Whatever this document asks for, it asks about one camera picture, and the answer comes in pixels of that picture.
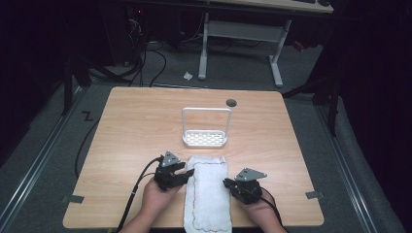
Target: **metal bracket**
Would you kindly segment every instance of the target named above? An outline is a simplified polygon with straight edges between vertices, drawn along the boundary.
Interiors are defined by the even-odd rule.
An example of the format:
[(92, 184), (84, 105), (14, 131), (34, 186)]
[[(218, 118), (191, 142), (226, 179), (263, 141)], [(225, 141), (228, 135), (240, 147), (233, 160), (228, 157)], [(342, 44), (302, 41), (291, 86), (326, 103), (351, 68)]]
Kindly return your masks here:
[(164, 155), (163, 161), (161, 162), (162, 167), (168, 167), (173, 164), (179, 163), (181, 161), (180, 158), (176, 157), (172, 152), (167, 151)]
[(244, 168), (234, 179), (238, 182), (249, 182), (260, 178), (266, 178), (267, 175), (250, 168)]
[(84, 196), (76, 196), (76, 195), (63, 195), (63, 197), (61, 198), (61, 203), (63, 204), (67, 204), (69, 202), (73, 202), (73, 203), (79, 203), (82, 204), (83, 200), (84, 200)]
[(306, 192), (305, 194), (308, 199), (317, 198), (319, 200), (325, 197), (324, 193), (321, 191)]

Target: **black cable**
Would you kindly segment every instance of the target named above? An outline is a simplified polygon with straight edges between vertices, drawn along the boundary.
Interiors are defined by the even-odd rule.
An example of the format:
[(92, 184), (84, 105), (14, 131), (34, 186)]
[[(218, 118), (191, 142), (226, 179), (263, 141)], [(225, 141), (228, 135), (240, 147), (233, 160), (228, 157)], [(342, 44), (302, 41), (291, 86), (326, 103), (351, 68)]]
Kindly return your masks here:
[[(267, 205), (269, 205), (270, 208), (272, 208), (273, 212), (275, 213), (276, 218), (278, 218), (279, 223), (281, 223), (281, 225), (283, 226), (282, 219), (281, 219), (281, 214), (279, 213), (278, 208), (276, 208), (276, 206), (274, 206), (272, 203), (270, 203), (268, 200), (264, 199), (263, 197), (257, 196), (256, 194), (252, 193), (251, 191), (249, 191), (249, 190), (247, 190), (247, 189), (242, 189), (242, 190), (244, 190), (244, 191), (246, 191), (247, 193), (249, 193), (249, 194), (257, 197), (258, 199), (262, 200), (262, 201), (265, 202)], [(272, 194), (270, 194), (269, 191), (267, 191), (267, 193), (269, 193), (269, 195), (272, 197), (273, 202), (276, 203), (276, 202), (275, 202), (275, 198), (272, 196)]]
[(140, 57), (140, 55), (139, 55), (139, 57), (138, 57), (138, 62), (139, 62), (139, 69), (137, 70), (137, 72), (136, 72), (136, 74), (133, 76), (133, 78), (130, 80), (130, 83), (128, 84), (128, 86), (132, 86), (133, 85), (133, 82), (134, 82), (134, 80), (136, 79), (136, 77), (140, 74), (140, 75), (142, 75), (142, 69), (143, 69), (143, 61), (142, 61), (142, 58)]
[(91, 131), (93, 130), (94, 127), (96, 127), (97, 123), (100, 121), (100, 119), (98, 119), (96, 122), (94, 122), (94, 124), (91, 126), (91, 128), (88, 130), (86, 136), (83, 138), (82, 144), (79, 147), (78, 150), (78, 154), (76, 155), (76, 160), (75, 160), (75, 175), (76, 175), (76, 179), (79, 178), (79, 168), (78, 168), (78, 163), (79, 163), (79, 157), (80, 157), (80, 153), (83, 149), (83, 147), (85, 146), (86, 143), (86, 139), (88, 138), (88, 135), (90, 135)]
[(159, 55), (160, 55), (161, 57), (163, 57), (163, 59), (164, 59), (163, 68), (162, 68), (161, 71), (152, 79), (151, 83), (149, 84), (149, 87), (152, 87), (152, 85), (153, 85), (154, 82), (155, 82), (155, 79), (157, 79), (157, 77), (159, 77), (160, 74), (161, 74), (161, 73), (164, 71), (164, 69), (166, 68), (166, 57), (165, 57), (163, 54), (161, 54), (160, 52), (158, 52), (158, 51), (155, 51), (155, 50), (150, 50), (150, 51), (159, 54)]
[(91, 67), (93, 67), (94, 69), (96, 69), (99, 73), (101, 73), (101, 74), (103, 74), (103, 76), (100, 76), (100, 75), (98, 75), (98, 74), (95, 74), (95, 73), (93, 73), (91, 70), (88, 70), (88, 73), (91, 75), (91, 76), (93, 76), (93, 77), (95, 77), (95, 78), (98, 78), (98, 79), (106, 79), (106, 78), (111, 78), (111, 79), (113, 79), (113, 80), (115, 80), (115, 81), (118, 81), (118, 82), (128, 82), (128, 80), (126, 80), (124, 77), (126, 77), (126, 76), (129, 76), (129, 75), (131, 75), (131, 74), (133, 74), (134, 72), (139, 72), (139, 71), (141, 71), (141, 69), (142, 69), (142, 67), (143, 67), (143, 65), (141, 64), (141, 62), (140, 62), (140, 60), (141, 60), (141, 58), (140, 58), (140, 51), (141, 50), (145, 50), (146, 49), (146, 47), (147, 47), (147, 43), (146, 43), (146, 38), (147, 38), (147, 34), (145, 33), (145, 34), (142, 34), (142, 35), (140, 35), (140, 39), (138, 39), (138, 41), (140, 41), (141, 43), (140, 43), (140, 45), (138, 45), (134, 50), (136, 50), (136, 61), (135, 61), (135, 64), (133, 65), (133, 67), (130, 69), (130, 70), (128, 70), (128, 71), (126, 71), (126, 72), (124, 72), (124, 73), (121, 73), (121, 74), (114, 74), (113, 72), (111, 72), (111, 71), (109, 71), (108, 69), (106, 69), (105, 67), (100, 67), (100, 66), (97, 66), (97, 65), (92, 65)]
[[(145, 64), (146, 64), (146, 58), (147, 58), (147, 48), (145, 48), (145, 50), (144, 50), (144, 55), (145, 55), (145, 57), (143, 58), (143, 66), (145, 66)], [(139, 86), (140, 87), (143, 87), (143, 67), (142, 67), (142, 70), (140, 71), (140, 81), (139, 81)]]
[(162, 41), (158, 41), (158, 42), (148, 42), (148, 45), (149, 45), (149, 44), (157, 44), (157, 43), (160, 43), (160, 46), (159, 46), (158, 48), (151, 49), (151, 50), (148, 50), (148, 51), (155, 51), (155, 50), (161, 50), (161, 49), (163, 49), (164, 43), (163, 43)]
[(133, 190), (130, 193), (130, 197), (127, 201), (126, 208), (124, 209), (123, 216), (121, 217), (121, 221), (120, 221), (119, 226), (118, 226), (118, 232), (120, 232), (121, 229), (123, 228), (123, 225), (124, 225), (124, 222), (126, 221), (127, 215), (129, 213), (129, 210), (130, 210), (130, 207), (131, 207), (131, 204), (133, 203), (134, 196), (136, 195), (137, 188), (139, 188), (140, 181), (143, 180), (143, 178), (145, 178), (147, 176), (147, 175), (145, 175), (145, 173), (148, 170), (148, 168), (156, 161), (161, 162), (161, 159), (162, 159), (162, 157), (157, 157), (154, 160), (150, 161), (149, 164), (146, 165), (145, 169), (143, 169), (142, 173), (140, 174), (139, 179), (137, 180), (136, 184), (133, 187)]
[(227, 51), (229, 50), (232, 45), (233, 45), (233, 40), (230, 38), (227, 39), (222, 39), (222, 38), (211, 38), (212, 40), (210, 40), (211, 42), (215, 42), (218, 46), (226, 46), (226, 48), (222, 49), (222, 50), (214, 50), (212, 49), (212, 43), (210, 43), (208, 45), (208, 50), (210, 51), (216, 51), (216, 52), (223, 52), (223, 51)]
[(199, 39), (202, 39), (203, 37), (198, 37), (198, 38), (194, 38), (190, 41), (184, 41), (181, 43), (181, 46), (185, 47), (185, 48), (189, 48), (189, 49), (197, 49), (199, 47), (201, 47), (202, 41), (199, 41)]
[(155, 173), (148, 173), (145, 176), (142, 177), (142, 179), (144, 179), (145, 177), (149, 176), (149, 175), (154, 175)]
[(257, 42), (254, 42), (252, 45), (249, 45), (249, 44), (245, 43), (244, 40), (233, 40), (232, 43), (235, 46), (247, 47), (247, 48), (256, 48), (256, 47), (261, 47), (261, 46), (269, 44), (269, 42), (257, 41)]

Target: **gray carpet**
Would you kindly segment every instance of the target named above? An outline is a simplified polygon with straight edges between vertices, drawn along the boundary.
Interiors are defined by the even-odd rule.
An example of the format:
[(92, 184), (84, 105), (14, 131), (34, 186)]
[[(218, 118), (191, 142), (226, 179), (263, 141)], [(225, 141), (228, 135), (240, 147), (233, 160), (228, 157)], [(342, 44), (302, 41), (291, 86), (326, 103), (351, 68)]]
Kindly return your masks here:
[[(160, 44), (153, 44), (155, 49)], [(215, 50), (225, 50), (224, 46)], [(274, 87), (270, 67), (265, 56), (240, 55), (239, 49), (231, 47), (225, 53), (211, 51), (208, 64), (208, 78), (199, 81), (196, 78), (199, 60), (199, 48), (182, 47), (179, 50), (164, 46), (158, 50), (166, 57), (166, 68), (155, 81), (155, 86), (165, 84), (226, 88), (226, 89), (261, 89), (285, 92), (306, 81), (322, 48), (298, 52), (285, 47), (279, 60), (279, 67), (284, 78), (284, 87)], [(163, 58), (152, 51), (147, 52), (146, 65), (143, 69), (144, 86), (162, 69)], [(111, 68), (121, 72), (123, 67)], [(183, 79), (185, 72), (194, 75), (193, 79)], [(64, 194), (71, 194), (76, 185), (75, 161), (79, 148), (87, 132), (99, 119), (104, 109), (108, 94), (113, 86), (124, 85), (108, 80), (94, 79), (92, 86), (85, 92), (84, 98), (74, 109), (60, 137), (51, 151), (51, 157), (44, 167), (37, 182), (19, 210), (9, 232), (107, 232), (106, 229), (66, 229), (62, 220), (67, 204), (60, 202)], [(63, 90), (60, 88), (48, 105), (34, 119), (31, 129), (20, 143), (9, 161), (0, 169), (1, 199), (0, 207), (6, 208), (31, 163), (46, 141), (62, 111)], [(316, 190), (325, 195), (320, 199), (325, 216), (325, 223), (319, 227), (289, 227), (290, 232), (363, 232), (356, 209), (348, 195), (342, 175), (336, 162), (335, 154), (323, 120), (317, 114), (307, 95), (287, 99), (286, 104), (291, 116), (296, 137), (308, 167)], [(337, 140), (348, 164), (356, 177), (370, 212), (376, 222), (378, 232), (404, 232), (389, 203), (374, 180), (350, 124), (344, 114), (344, 107), (337, 120)], [(85, 120), (84, 111), (90, 112), (93, 121)], [(87, 138), (81, 150), (79, 168), (85, 159), (92, 134)]]

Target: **white desk frame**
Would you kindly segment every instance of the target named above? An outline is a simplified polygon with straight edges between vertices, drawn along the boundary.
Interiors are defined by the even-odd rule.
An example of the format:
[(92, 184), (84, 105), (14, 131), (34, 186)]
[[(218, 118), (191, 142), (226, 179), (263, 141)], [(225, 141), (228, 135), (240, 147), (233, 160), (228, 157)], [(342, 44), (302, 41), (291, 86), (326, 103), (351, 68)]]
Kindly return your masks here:
[(277, 47), (273, 55), (269, 56), (272, 75), (277, 87), (282, 87), (282, 77), (279, 72), (278, 59), (281, 54), (282, 47), (288, 36), (289, 28), (292, 21), (286, 21), (283, 27), (272, 27), (263, 25), (254, 25), (246, 23), (236, 23), (227, 21), (209, 20), (209, 14), (205, 14), (204, 29), (203, 29), (203, 48), (200, 55), (199, 76), (200, 80), (206, 79), (207, 71), (207, 43), (209, 36), (264, 41), (277, 43)]

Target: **white perforated tray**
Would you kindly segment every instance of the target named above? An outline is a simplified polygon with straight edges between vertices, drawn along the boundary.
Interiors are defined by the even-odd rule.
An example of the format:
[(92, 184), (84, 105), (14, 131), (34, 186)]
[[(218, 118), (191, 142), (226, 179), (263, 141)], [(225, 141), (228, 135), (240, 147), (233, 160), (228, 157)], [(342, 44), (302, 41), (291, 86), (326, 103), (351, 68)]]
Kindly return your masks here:
[[(186, 130), (186, 111), (224, 111), (227, 112), (227, 123), (225, 131), (221, 130)], [(182, 109), (182, 124), (183, 124), (183, 141), (188, 147), (202, 148), (220, 148), (227, 141), (227, 130), (230, 124), (231, 110), (230, 109), (214, 109), (214, 108), (183, 108)]]

